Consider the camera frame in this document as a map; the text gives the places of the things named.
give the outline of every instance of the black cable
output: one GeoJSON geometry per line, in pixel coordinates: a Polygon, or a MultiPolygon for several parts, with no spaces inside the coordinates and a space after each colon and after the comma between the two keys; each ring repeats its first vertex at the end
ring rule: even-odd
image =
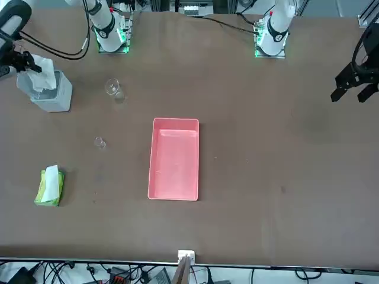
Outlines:
{"type": "Polygon", "coordinates": [[[236,30],[239,30],[239,31],[244,31],[246,33],[259,35],[259,33],[257,31],[249,31],[249,30],[246,30],[244,28],[235,27],[234,25],[227,24],[226,22],[221,22],[219,20],[215,20],[215,19],[212,19],[212,18],[203,18],[203,19],[207,19],[207,20],[210,20],[210,21],[213,21],[213,22],[217,22],[217,23],[219,23],[221,25],[225,25],[225,26],[230,27],[230,28],[235,28],[236,30]]]}
{"type": "Polygon", "coordinates": [[[237,13],[238,16],[240,16],[245,22],[247,22],[250,25],[254,25],[253,22],[249,21],[242,13],[237,13]]]}
{"type": "Polygon", "coordinates": [[[253,268],[253,270],[251,271],[250,284],[253,284],[254,271],[255,271],[255,269],[253,268]]]}
{"type": "Polygon", "coordinates": [[[341,271],[343,272],[343,274],[354,274],[355,273],[355,269],[351,269],[350,272],[346,271],[345,269],[341,269],[341,271]]]}
{"type": "Polygon", "coordinates": [[[248,9],[253,8],[256,1],[258,1],[258,0],[253,0],[253,2],[251,2],[251,4],[249,6],[247,6],[245,9],[243,9],[243,11],[241,13],[237,13],[237,14],[242,14],[242,13],[246,12],[248,9]]]}
{"type": "Polygon", "coordinates": [[[110,268],[105,268],[104,265],[102,265],[101,263],[100,263],[100,265],[101,265],[101,267],[102,267],[102,268],[103,268],[108,274],[111,274],[112,269],[110,269],[110,268]]]}
{"type": "Polygon", "coordinates": [[[92,266],[89,266],[89,263],[87,263],[87,271],[89,272],[89,274],[91,274],[91,277],[92,277],[92,279],[95,281],[95,283],[97,283],[97,280],[96,280],[96,278],[95,278],[95,276],[94,276],[94,274],[95,274],[95,269],[92,267],[92,266]]]}
{"type": "Polygon", "coordinates": [[[180,0],[175,0],[175,12],[179,12],[180,0]]]}
{"type": "Polygon", "coordinates": [[[131,266],[129,265],[130,281],[134,281],[134,280],[138,279],[139,269],[142,271],[142,266],[137,266],[136,269],[134,269],[133,271],[131,271],[131,266]]]}
{"type": "Polygon", "coordinates": [[[305,277],[301,277],[301,276],[298,274],[298,270],[295,270],[295,274],[296,274],[296,276],[297,276],[299,279],[303,280],[303,281],[307,281],[307,284],[309,283],[309,280],[315,280],[315,279],[318,279],[318,278],[321,277],[321,274],[322,274],[322,272],[319,271],[319,274],[318,274],[318,275],[309,277],[308,274],[306,273],[306,271],[305,271],[304,269],[300,269],[300,271],[304,273],[304,276],[305,276],[305,277]]]}
{"type": "Polygon", "coordinates": [[[207,271],[208,271],[208,281],[207,284],[214,284],[213,279],[212,279],[212,273],[209,267],[207,266],[207,271]]]}
{"type": "Polygon", "coordinates": [[[275,5],[273,5],[269,10],[267,10],[265,13],[264,13],[264,16],[267,15],[267,13],[269,13],[271,11],[271,9],[273,9],[273,7],[275,7],[275,5]]]}
{"type": "MultiPolygon", "coordinates": [[[[89,33],[90,33],[90,28],[89,28],[89,22],[87,22],[87,35],[86,35],[86,39],[85,39],[85,41],[86,40],[89,40],[89,33]]],[[[39,43],[39,44],[41,44],[42,46],[44,46],[44,47],[46,47],[46,48],[48,48],[48,49],[50,49],[50,50],[53,50],[53,51],[55,51],[55,52],[58,52],[58,53],[62,53],[62,54],[65,54],[65,55],[70,55],[70,56],[75,56],[75,55],[79,55],[82,51],[83,51],[83,48],[84,47],[82,47],[78,52],[76,52],[76,53],[67,53],[67,52],[64,52],[64,51],[60,51],[60,50],[58,50],[58,49],[54,49],[54,48],[52,48],[52,47],[50,47],[50,46],[48,46],[48,45],[46,45],[46,44],[44,44],[44,43],[42,43],[41,41],[39,41],[38,39],[36,39],[36,38],[34,38],[34,37],[32,37],[31,35],[29,35],[29,34],[27,34],[27,33],[25,33],[24,31],[20,31],[20,33],[21,34],[24,34],[25,36],[27,36],[27,37],[29,37],[29,38],[31,38],[32,40],[34,40],[36,43],[39,43]]]]}
{"type": "Polygon", "coordinates": [[[196,282],[196,284],[198,284],[197,283],[197,278],[196,278],[196,273],[195,273],[195,270],[194,270],[194,268],[192,266],[191,266],[191,270],[192,270],[192,273],[194,274],[195,282],[196,282]]]}
{"type": "MultiPolygon", "coordinates": [[[[133,279],[133,278],[131,277],[132,273],[134,273],[134,271],[136,271],[138,268],[143,267],[143,266],[144,266],[144,265],[142,265],[142,266],[139,266],[139,265],[138,265],[137,267],[135,267],[135,268],[132,270],[132,269],[131,269],[131,266],[129,265],[129,275],[125,276],[123,280],[124,280],[124,281],[127,280],[128,277],[130,277],[129,280],[131,280],[131,281],[135,280],[136,278],[133,279]]],[[[125,273],[125,271],[122,271],[122,272],[120,272],[120,273],[117,273],[117,274],[113,275],[113,277],[114,277],[114,276],[121,275],[121,274],[124,274],[124,273],[125,273]]]]}
{"type": "Polygon", "coordinates": [[[35,266],[33,266],[31,269],[28,270],[28,274],[33,276],[35,272],[41,267],[43,262],[38,262],[35,266]]]}
{"type": "Polygon", "coordinates": [[[29,42],[29,43],[31,43],[31,44],[33,44],[33,45],[39,47],[40,49],[42,49],[42,50],[44,50],[44,51],[47,51],[47,52],[49,52],[50,54],[53,54],[53,55],[55,55],[55,56],[57,56],[57,57],[59,57],[59,58],[63,58],[63,59],[67,59],[67,60],[79,60],[79,59],[82,59],[84,56],[86,56],[86,54],[87,54],[87,52],[88,52],[88,49],[89,49],[89,44],[90,44],[90,42],[91,42],[91,32],[90,32],[91,28],[90,28],[90,26],[89,26],[89,13],[88,13],[87,1],[86,1],[86,0],[82,0],[82,1],[83,1],[84,10],[85,10],[85,15],[86,15],[86,19],[87,19],[87,35],[88,35],[88,41],[87,41],[87,43],[86,43],[86,49],[85,49],[85,51],[84,51],[84,54],[82,54],[81,56],[79,56],[79,57],[67,57],[67,56],[62,56],[61,54],[58,54],[58,53],[52,51],[52,50],[54,50],[54,49],[52,49],[51,47],[49,47],[49,48],[45,47],[45,46],[46,46],[45,44],[42,46],[41,44],[38,44],[38,43],[36,43],[35,41],[30,40],[29,38],[26,38],[26,37],[23,37],[23,36],[21,36],[21,38],[22,38],[23,40],[25,40],[25,41],[27,41],[27,42],[29,42]]]}
{"type": "Polygon", "coordinates": [[[52,279],[52,284],[54,284],[54,282],[55,282],[55,279],[58,277],[58,280],[59,280],[59,283],[60,284],[65,284],[64,283],[64,281],[62,280],[62,278],[60,278],[60,276],[59,276],[59,271],[57,270],[57,267],[55,266],[55,264],[54,263],[49,263],[49,266],[50,266],[50,268],[55,272],[55,274],[54,274],[54,276],[53,276],[53,279],[52,279]]]}
{"type": "MultiPolygon", "coordinates": [[[[43,270],[43,284],[46,284],[46,280],[47,280],[47,279],[50,277],[50,275],[54,272],[54,270],[52,269],[52,270],[50,271],[50,273],[47,275],[47,277],[45,277],[47,266],[48,266],[50,263],[52,263],[52,262],[46,262],[45,269],[43,270]]],[[[57,267],[60,266],[60,265],[63,266],[64,264],[65,264],[65,263],[59,263],[59,264],[57,265],[57,267]]]]}
{"type": "Polygon", "coordinates": [[[379,18],[379,13],[377,13],[377,15],[372,19],[372,21],[370,22],[370,24],[368,25],[368,27],[365,29],[365,31],[362,33],[362,36],[360,37],[358,43],[355,46],[351,63],[352,63],[352,67],[354,68],[354,70],[358,74],[366,74],[366,75],[367,74],[375,74],[375,75],[379,75],[379,68],[366,69],[366,68],[364,68],[364,67],[362,67],[360,65],[357,65],[357,63],[356,63],[356,56],[358,54],[358,51],[361,48],[363,39],[367,36],[368,33],[370,33],[370,31],[372,29],[372,25],[375,24],[375,22],[378,20],[378,18],[379,18]]]}
{"type": "Polygon", "coordinates": [[[147,282],[144,281],[143,276],[144,276],[144,275],[149,275],[149,272],[152,271],[154,268],[157,268],[157,267],[158,267],[158,265],[153,266],[152,268],[150,268],[150,269],[147,270],[147,271],[144,271],[142,268],[140,268],[140,269],[141,269],[141,276],[138,278],[137,282],[135,282],[134,284],[137,284],[137,283],[139,283],[139,282],[141,282],[142,284],[147,283],[147,282]]]}

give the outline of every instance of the plastic tray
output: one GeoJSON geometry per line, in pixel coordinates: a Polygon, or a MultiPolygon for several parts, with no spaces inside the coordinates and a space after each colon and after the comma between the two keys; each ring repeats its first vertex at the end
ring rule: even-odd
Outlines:
{"type": "Polygon", "coordinates": [[[150,157],[150,199],[198,198],[199,120],[155,118],[150,157]]]}

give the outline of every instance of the clear glass cup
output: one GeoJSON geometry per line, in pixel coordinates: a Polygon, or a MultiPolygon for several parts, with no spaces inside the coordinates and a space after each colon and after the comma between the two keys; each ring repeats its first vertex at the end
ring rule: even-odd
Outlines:
{"type": "Polygon", "coordinates": [[[96,137],[94,141],[94,145],[99,149],[103,149],[105,147],[105,141],[101,137],[96,137]]]}
{"type": "Polygon", "coordinates": [[[105,84],[105,91],[114,99],[116,104],[122,104],[125,101],[125,94],[117,79],[109,79],[105,84]]]}

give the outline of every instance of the black device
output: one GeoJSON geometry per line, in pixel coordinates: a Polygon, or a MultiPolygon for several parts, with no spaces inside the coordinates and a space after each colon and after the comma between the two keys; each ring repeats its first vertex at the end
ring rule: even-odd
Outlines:
{"type": "Polygon", "coordinates": [[[359,39],[352,61],[335,78],[337,88],[330,96],[332,102],[340,100],[348,89],[365,83],[368,85],[358,94],[358,101],[365,102],[379,91],[379,24],[375,23],[378,18],[379,14],[372,20],[359,39]],[[361,65],[357,65],[356,55],[362,45],[366,51],[367,59],[361,65]]]}
{"type": "Polygon", "coordinates": [[[29,52],[15,51],[13,43],[21,39],[19,32],[24,28],[30,16],[31,8],[28,3],[22,0],[12,0],[0,11],[0,38],[4,41],[0,45],[0,67],[2,67],[0,76],[9,73],[9,70],[3,66],[12,66],[17,72],[27,69],[38,73],[42,71],[41,67],[35,64],[29,52]]]}
{"type": "Polygon", "coordinates": [[[13,275],[12,279],[8,281],[8,284],[35,284],[37,281],[33,277],[34,271],[29,271],[22,267],[19,271],[13,275]]]}

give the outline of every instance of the tissue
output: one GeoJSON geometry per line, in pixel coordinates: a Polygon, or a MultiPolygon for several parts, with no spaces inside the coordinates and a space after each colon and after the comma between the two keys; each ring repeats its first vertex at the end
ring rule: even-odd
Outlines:
{"type": "Polygon", "coordinates": [[[33,89],[36,92],[42,92],[44,89],[56,89],[57,81],[55,78],[53,61],[49,58],[44,58],[35,54],[32,54],[32,56],[35,64],[42,68],[41,73],[37,73],[30,69],[23,72],[29,76],[31,83],[33,84],[33,89]]]}

